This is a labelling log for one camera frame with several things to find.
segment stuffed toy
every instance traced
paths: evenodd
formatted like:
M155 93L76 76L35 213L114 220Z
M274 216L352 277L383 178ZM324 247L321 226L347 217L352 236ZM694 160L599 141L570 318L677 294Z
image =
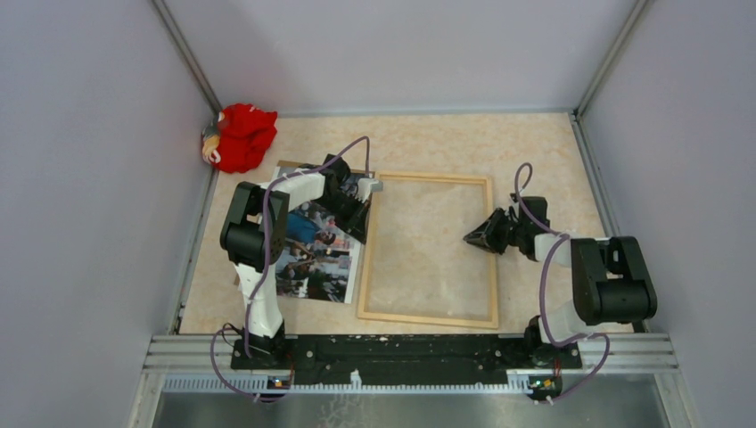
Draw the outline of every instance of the stuffed toy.
M226 107L202 131L202 158L228 173L256 168L273 143L277 118L252 104Z

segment gray wall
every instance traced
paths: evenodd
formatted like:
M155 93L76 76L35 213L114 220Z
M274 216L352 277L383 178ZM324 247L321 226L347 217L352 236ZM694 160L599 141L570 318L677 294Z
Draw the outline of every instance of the gray wall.
M588 114L705 426L752 426L756 3L656 2Z
M210 111L146 0L3 1L0 49L0 426L123 426Z
M222 103L298 115L574 107L635 2L168 3Z

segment photograph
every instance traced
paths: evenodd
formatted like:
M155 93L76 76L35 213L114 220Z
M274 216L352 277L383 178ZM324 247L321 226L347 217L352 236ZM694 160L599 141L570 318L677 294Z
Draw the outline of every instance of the photograph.
M273 179L298 165L280 161ZM353 171L341 190L356 195L363 177L364 172ZM290 209L286 221L286 245L275 263L278 295L351 303L362 244L336 227L333 214L315 202Z

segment red cloth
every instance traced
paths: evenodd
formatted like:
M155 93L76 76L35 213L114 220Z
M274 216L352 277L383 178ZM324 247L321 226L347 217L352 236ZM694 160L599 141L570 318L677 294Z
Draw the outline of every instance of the red cloth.
M252 104L234 104L223 109L218 123L219 162L212 164L224 172L247 172L256 168L277 132L276 111L262 111Z

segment wooden frame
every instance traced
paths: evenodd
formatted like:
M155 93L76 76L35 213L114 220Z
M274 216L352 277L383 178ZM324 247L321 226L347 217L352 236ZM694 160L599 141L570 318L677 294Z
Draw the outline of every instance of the wooden frame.
M468 176L456 174L437 174L423 172L395 172L395 171L378 171L375 172L375 178L383 181L416 181L431 183L449 183L462 185L480 185L484 200L485 211L481 213L481 221L488 218L493 212L493 189L490 177L485 176ZM373 194L373 207L381 203L382 194ZM381 321L395 321L419 324L434 325L452 325L458 327L471 328L498 328L498 287L497 287L497 268L496 256L492 253L481 253L481 257L488 258L489 269L489 319L469 319L453 317L426 317L404 314L391 314L385 312L371 312L367 309L370 295L370 273L372 268L372 259L374 256L375 230L379 226L377 210L371 210L371 216L368 219L367 245L360 281L359 302L357 306L357 317L360 319L374 319Z

